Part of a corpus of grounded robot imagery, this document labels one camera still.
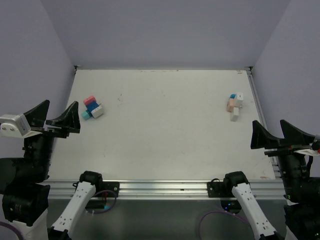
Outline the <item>blue cube socket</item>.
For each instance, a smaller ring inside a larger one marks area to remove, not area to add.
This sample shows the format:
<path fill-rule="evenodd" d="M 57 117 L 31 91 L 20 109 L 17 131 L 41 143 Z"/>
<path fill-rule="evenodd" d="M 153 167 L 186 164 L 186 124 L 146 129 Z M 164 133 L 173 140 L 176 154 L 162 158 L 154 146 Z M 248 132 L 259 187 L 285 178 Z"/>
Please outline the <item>blue cube socket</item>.
<path fill-rule="evenodd" d="M 91 113 L 94 109 L 98 108 L 99 104 L 96 101 L 93 101 L 86 105 L 87 110 Z"/>

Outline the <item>long white charger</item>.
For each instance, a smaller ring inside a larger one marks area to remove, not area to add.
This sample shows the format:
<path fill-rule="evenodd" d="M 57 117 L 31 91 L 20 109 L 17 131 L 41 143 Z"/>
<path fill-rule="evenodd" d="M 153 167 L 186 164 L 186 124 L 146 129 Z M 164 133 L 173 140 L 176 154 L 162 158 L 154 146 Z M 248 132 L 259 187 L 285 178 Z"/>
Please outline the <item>long white charger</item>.
<path fill-rule="evenodd" d="M 236 122 L 239 119 L 240 112 L 238 107 L 233 107 L 233 109 L 230 112 L 230 120 L 232 122 Z"/>

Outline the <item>white USB charger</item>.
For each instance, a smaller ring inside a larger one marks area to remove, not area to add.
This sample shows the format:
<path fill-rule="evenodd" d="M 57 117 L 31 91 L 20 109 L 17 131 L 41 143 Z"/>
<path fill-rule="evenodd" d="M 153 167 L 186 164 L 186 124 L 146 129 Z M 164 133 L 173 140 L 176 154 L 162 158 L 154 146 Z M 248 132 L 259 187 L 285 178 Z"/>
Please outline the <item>white USB charger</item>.
<path fill-rule="evenodd" d="M 234 106 L 241 108 L 244 101 L 244 94 L 242 92 L 237 92 L 234 98 Z"/>

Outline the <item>beige cube socket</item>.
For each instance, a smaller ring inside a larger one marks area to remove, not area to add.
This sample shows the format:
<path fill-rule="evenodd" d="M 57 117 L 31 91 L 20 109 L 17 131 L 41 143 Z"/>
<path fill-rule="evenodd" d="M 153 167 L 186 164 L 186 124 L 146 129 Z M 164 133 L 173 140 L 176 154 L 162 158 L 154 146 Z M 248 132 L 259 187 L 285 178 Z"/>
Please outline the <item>beige cube socket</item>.
<path fill-rule="evenodd" d="M 228 112 L 232 112 L 234 107 L 236 107 L 236 101 L 234 98 L 229 98 L 228 102 L 227 102 L 227 107 L 226 107 L 226 110 Z"/>

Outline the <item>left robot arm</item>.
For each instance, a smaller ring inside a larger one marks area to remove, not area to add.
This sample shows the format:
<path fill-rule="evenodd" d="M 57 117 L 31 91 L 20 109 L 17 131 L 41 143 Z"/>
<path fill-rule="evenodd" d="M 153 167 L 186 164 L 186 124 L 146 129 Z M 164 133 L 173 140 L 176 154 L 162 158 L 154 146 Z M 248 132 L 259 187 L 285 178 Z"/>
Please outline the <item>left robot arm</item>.
<path fill-rule="evenodd" d="M 100 173 L 85 171 L 79 177 L 68 205 L 52 226 L 47 226 L 51 156 L 56 138 L 67 138 L 81 129 L 79 104 L 74 101 L 59 117 L 47 119 L 50 106 L 44 100 L 31 110 L 4 114 L 0 133 L 7 138 L 23 139 L 23 157 L 0 160 L 0 193 L 6 222 L 20 240 L 69 240 L 75 226 L 93 196 L 103 193 Z"/>

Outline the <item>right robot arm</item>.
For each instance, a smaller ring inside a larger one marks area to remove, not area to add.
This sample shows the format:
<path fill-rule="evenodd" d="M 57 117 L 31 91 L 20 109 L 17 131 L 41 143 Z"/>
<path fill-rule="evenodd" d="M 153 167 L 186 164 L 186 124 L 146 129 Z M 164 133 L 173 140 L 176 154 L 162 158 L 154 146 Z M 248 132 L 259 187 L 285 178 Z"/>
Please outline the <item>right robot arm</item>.
<path fill-rule="evenodd" d="M 250 148 L 264 149 L 275 157 L 280 182 L 267 193 L 255 192 L 242 171 L 227 173 L 223 192 L 241 206 L 256 240 L 318 240 L 320 238 L 320 179 L 311 176 L 311 166 L 320 155 L 320 137 L 280 120 L 283 137 L 276 137 L 257 120 L 252 122 Z M 275 201 L 283 204 L 281 213 L 285 234 L 277 232 L 267 218 Z"/>

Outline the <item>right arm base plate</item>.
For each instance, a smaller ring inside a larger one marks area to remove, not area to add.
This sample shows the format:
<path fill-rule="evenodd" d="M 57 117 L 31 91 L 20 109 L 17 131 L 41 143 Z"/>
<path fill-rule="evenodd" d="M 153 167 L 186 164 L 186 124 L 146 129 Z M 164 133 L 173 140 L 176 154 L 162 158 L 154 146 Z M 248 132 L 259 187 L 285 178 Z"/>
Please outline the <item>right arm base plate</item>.
<path fill-rule="evenodd" d="M 233 198 L 233 194 L 227 190 L 223 181 L 214 178 L 206 183 L 209 198 Z"/>

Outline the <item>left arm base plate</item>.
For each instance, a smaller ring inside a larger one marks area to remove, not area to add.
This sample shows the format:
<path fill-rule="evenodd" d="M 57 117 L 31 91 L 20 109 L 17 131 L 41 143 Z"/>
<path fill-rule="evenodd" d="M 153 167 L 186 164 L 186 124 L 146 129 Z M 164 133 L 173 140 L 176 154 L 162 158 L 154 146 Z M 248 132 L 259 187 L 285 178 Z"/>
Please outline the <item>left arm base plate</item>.
<path fill-rule="evenodd" d="M 72 184 L 75 187 L 75 191 L 72 194 L 72 199 L 85 199 L 87 201 L 91 199 L 103 199 L 114 198 L 119 195 L 120 183 L 119 182 L 87 182 L 78 181 Z"/>

